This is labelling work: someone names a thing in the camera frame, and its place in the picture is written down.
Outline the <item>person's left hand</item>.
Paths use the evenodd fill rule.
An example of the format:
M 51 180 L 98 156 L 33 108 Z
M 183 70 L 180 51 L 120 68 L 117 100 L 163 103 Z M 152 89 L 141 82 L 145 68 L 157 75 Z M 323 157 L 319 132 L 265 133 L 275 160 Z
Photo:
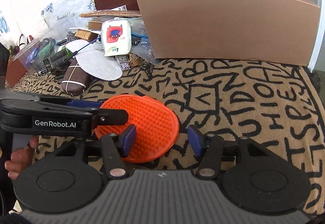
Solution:
M 4 164 L 10 179 L 16 180 L 21 172 L 32 164 L 38 143 L 39 137 L 33 136 L 26 147 L 16 149 L 12 152 L 11 159 Z

